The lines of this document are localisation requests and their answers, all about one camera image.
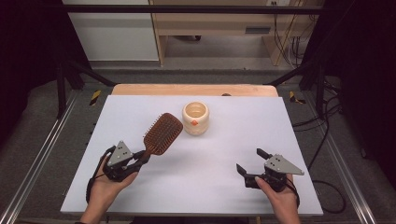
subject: fingers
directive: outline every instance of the fingers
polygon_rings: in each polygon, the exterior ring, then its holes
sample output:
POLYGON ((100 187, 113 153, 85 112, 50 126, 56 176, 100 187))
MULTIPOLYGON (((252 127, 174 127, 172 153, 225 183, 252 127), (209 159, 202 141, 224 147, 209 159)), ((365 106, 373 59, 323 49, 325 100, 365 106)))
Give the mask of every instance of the fingers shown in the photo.
POLYGON ((128 185, 132 184, 132 182, 134 182, 134 180, 136 179, 137 175, 139 173, 138 172, 134 172, 131 173, 130 175, 128 175, 124 180, 122 180, 122 184, 127 187, 128 185))
POLYGON ((98 172, 96 173, 96 175, 103 175, 103 167, 105 166, 107 160, 107 156, 103 159, 102 163, 100 164, 100 168, 98 170, 98 172))
POLYGON ((268 196, 270 197, 272 193, 274 193, 274 190, 271 188, 271 186, 265 182, 265 180, 259 178, 258 176, 254 177, 256 180, 257 185, 259 185, 260 189, 268 196))
POLYGON ((291 174, 286 174, 286 178, 291 181, 291 183, 293 182, 293 175, 291 174))

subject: cable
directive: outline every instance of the cable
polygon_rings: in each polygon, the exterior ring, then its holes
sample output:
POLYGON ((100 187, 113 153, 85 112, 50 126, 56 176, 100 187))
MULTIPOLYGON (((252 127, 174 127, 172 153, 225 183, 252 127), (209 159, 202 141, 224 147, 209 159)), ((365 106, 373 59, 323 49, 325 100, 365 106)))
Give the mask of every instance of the cable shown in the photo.
MULTIPOLYGON (((317 148, 317 151, 315 152, 315 155, 314 155, 312 161, 311 161, 311 162, 309 163, 309 165, 308 165, 308 168, 307 168, 308 171, 312 168, 312 165, 313 165, 315 159, 317 158, 317 156, 318 156, 320 150, 322 149, 322 146, 323 146, 323 144, 324 144, 324 141, 326 140, 327 135, 328 135, 328 133, 329 133, 329 130, 330 130, 330 125, 329 125, 329 123, 330 123, 330 122, 329 122, 329 113, 328 113, 329 110, 327 109, 327 107, 328 107, 330 101, 333 100, 333 99, 336 99, 336 98, 338 98, 338 95, 335 95, 334 97, 330 98, 330 99, 327 101, 326 105, 325 105, 325 111, 326 111, 326 112, 324 113, 324 115, 325 115, 325 122, 326 122, 327 129, 326 129, 326 132, 325 132, 325 134, 324 134, 324 136, 323 136, 323 139, 321 140, 321 142, 320 142, 320 144, 319 144, 319 146, 318 146, 318 148, 317 148)), ((322 208, 324 211, 326 211, 326 212, 328 212, 328 213, 332 213, 332 214, 340 214, 340 213, 342 213, 342 212, 345 211, 345 209, 347 208, 347 201, 346 201, 344 195, 341 193, 341 191, 340 191, 335 185, 333 185, 333 184, 331 184, 331 183, 328 183, 328 182, 325 182, 325 181, 322 181, 322 180, 312 180, 312 182, 313 182, 313 183, 322 183, 322 184, 328 185, 328 186, 332 187, 333 189, 335 189, 335 190, 339 193, 339 195, 341 196, 341 199, 342 199, 342 201, 343 201, 343 205, 342 205, 341 209, 338 209, 338 210, 330 210, 330 209, 328 209, 328 208, 325 208, 325 207, 321 206, 321 208, 322 208)))
POLYGON ((324 86, 326 91, 333 91, 332 94, 336 95, 341 92, 339 88, 336 88, 332 83, 330 83, 326 78, 324 78, 324 86))
POLYGON ((325 207, 321 206, 321 208, 324 211, 326 211, 328 213, 332 213, 332 214, 340 214, 340 213, 343 213, 346 210, 346 208, 347 208, 347 200, 344 197, 344 195, 341 192, 341 190, 338 189, 335 185, 333 185, 333 184, 331 184, 329 182, 326 182, 326 181, 322 181, 322 180, 312 180, 312 183, 320 183, 320 184, 324 184, 324 185, 332 187, 333 189, 335 189, 338 192, 338 194, 340 195, 341 199, 343 200, 343 205, 342 205, 342 207, 340 209, 338 209, 338 210, 330 210, 328 208, 325 208, 325 207))
POLYGON ((323 124, 324 124, 324 121, 322 121, 322 122, 321 122, 320 124, 318 124, 317 126, 314 126, 314 127, 308 128, 308 129, 294 130, 294 132, 295 132, 295 133, 306 132, 306 131, 309 131, 309 130, 312 130, 312 129, 316 129, 317 127, 320 127, 320 126, 323 125, 323 124))
POLYGON ((296 58, 296 64, 298 64, 298 48, 300 47, 300 37, 297 37, 297 42, 296 42, 296 54, 295 54, 295 58, 296 58))
MULTIPOLYGON (((302 0, 299 0, 297 6, 299 6, 299 5, 301 4, 301 2, 302 2, 302 0)), ((291 22, 290 22, 288 28, 287 28, 286 31, 285 31, 285 36, 288 36, 288 35, 289 35, 291 26, 293 25, 293 22, 294 22, 294 20, 296 19, 296 17, 297 17, 297 15, 294 14, 294 15, 293 15, 293 18, 291 19, 291 22)), ((282 57, 283 57, 283 59, 286 61, 286 63, 288 63, 288 64, 290 64, 290 65, 293 65, 293 63, 286 57, 286 52, 284 51, 284 43, 286 42, 286 40, 285 40, 285 42, 282 44, 282 41, 281 41, 281 39, 280 39, 280 36, 279 36, 279 34, 278 34, 278 32, 277 32, 277 21, 276 21, 276 20, 277 20, 277 14, 274 14, 274 40, 275 40, 276 46, 277 46, 277 48, 279 49, 280 53, 282 54, 282 57)))
MULTIPOLYGON (((334 115, 336 112, 340 111, 340 104, 334 105, 332 108, 330 108, 328 111, 325 111, 325 114, 328 114, 329 117, 331 117, 332 115, 334 115)), ((300 127, 300 126, 304 126, 306 124, 309 124, 315 120, 319 119, 318 116, 314 116, 312 119, 306 120, 306 121, 301 121, 295 124, 292 124, 291 126, 293 128, 295 127, 300 127)))
POLYGON ((293 182, 291 180, 289 180, 289 182, 291 183, 291 185, 289 185, 288 183, 285 184, 286 187, 288 187, 288 189, 291 189, 291 191, 293 191, 293 193, 296 195, 296 202, 297 202, 297 207, 300 206, 300 195, 297 192, 297 188, 296 186, 293 184, 293 182))
POLYGON ((293 38, 293 41, 291 42, 291 49, 292 49, 292 51, 293 51, 293 55, 294 55, 294 57, 296 57, 296 58, 298 58, 298 59, 302 59, 303 57, 304 57, 304 54, 303 53, 298 53, 298 50, 299 50, 299 45, 300 45, 300 43, 302 42, 301 40, 300 40, 300 36, 295 36, 294 38, 293 38))
POLYGON ((111 147, 111 148, 109 148, 108 150, 106 150, 106 152, 105 152, 105 153, 103 154, 103 156, 100 158, 100 160, 99 160, 99 162, 98 162, 98 165, 96 166, 95 172, 93 173, 92 177, 91 177, 90 180, 88 181, 87 190, 86 190, 86 195, 85 195, 85 200, 87 201, 87 203, 90 201, 90 198, 91 198, 91 189, 92 189, 93 183, 95 182, 96 178, 102 176, 102 175, 96 176, 96 174, 98 173, 98 171, 99 171, 99 169, 100 169, 100 167, 101 167, 101 165, 102 165, 102 162, 105 160, 106 155, 107 155, 108 153, 110 153, 112 149, 113 149, 113 147, 111 147))
POLYGON ((290 58, 290 48, 288 48, 289 49, 289 54, 288 54, 288 56, 289 56, 289 62, 291 62, 291 58, 290 58))

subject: human hand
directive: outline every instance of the human hand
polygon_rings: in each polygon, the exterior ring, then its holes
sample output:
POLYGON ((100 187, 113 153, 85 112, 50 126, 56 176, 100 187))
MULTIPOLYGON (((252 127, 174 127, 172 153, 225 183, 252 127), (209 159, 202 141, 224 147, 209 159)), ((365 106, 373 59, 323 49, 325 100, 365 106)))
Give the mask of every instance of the human hand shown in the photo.
POLYGON ((83 223, 99 223, 102 215, 107 211, 110 205, 114 202, 117 195, 128 187, 134 179, 137 177, 138 172, 134 172, 128 175, 121 182, 115 182, 103 173, 103 166, 106 159, 102 161, 102 164, 96 174, 96 178, 91 188, 90 202, 82 215, 80 222, 83 223))
MULTIPOLYGON (((292 175, 287 174, 287 178, 288 181, 292 183, 292 175)), ((297 212, 296 195, 291 189, 285 188, 281 192, 276 192, 267 182, 265 182, 265 180, 259 178, 258 176, 255 177, 255 180, 259 185, 260 189, 267 195, 268 199, 270 200, 270 203, 273 207, 274 213, 279 223, 300 223, 297 212)))

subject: white tabletop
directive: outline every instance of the white tabletop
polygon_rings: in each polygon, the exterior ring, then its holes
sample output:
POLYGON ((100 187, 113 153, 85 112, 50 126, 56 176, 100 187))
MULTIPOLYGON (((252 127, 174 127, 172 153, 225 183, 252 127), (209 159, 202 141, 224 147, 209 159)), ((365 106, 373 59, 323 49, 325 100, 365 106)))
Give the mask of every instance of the white tabletop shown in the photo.
POLYGON ((139 216, 260 216, 273 214, 259 189, 245 188, 236 172, 263 173, 262 148, 281 154, 301 168, 295 175, 299 214, 323 215, 307 172, 283 99, 247 96, 110 95, 64 200, 61 212, 81 214, 86 208, 88 180, 105 150, 120 140, 137 152, 143 136, 162 113, 181 119, 183 106, 204 102, 210 110, 209 129, 202 135, 182 132, 161 156, 151 156, 137 179, 123 190, 108 212, 139 216))

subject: brown hairbrush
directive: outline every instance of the brown hairbrush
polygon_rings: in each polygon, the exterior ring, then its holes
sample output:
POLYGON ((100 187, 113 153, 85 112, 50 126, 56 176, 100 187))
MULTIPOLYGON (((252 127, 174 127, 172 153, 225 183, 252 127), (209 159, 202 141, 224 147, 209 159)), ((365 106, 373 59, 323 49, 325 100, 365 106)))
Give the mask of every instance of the brown hairbrush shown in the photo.
POLYGON ((183 130, 183 124, 175 116, 162 114, 144 137, 146 152, 143 158, 149 155, 162 155, 176 140, 183 130))
POLYGON ((90 201, 91 188, 98 175, 100 165, 104 162, 103 173, 109 179, 121 182, 128 175, 139 172, 140 168, 149 161, 150 155, 162 155, 177 139, 183 130, 183 124, 169 113, 162 114, 150 127, 144 137, 146 150, 132 153, 131 150, 120 141, 117 146, 109 148, 99 160, 98 166, 87 185, 86 200, 90 201))

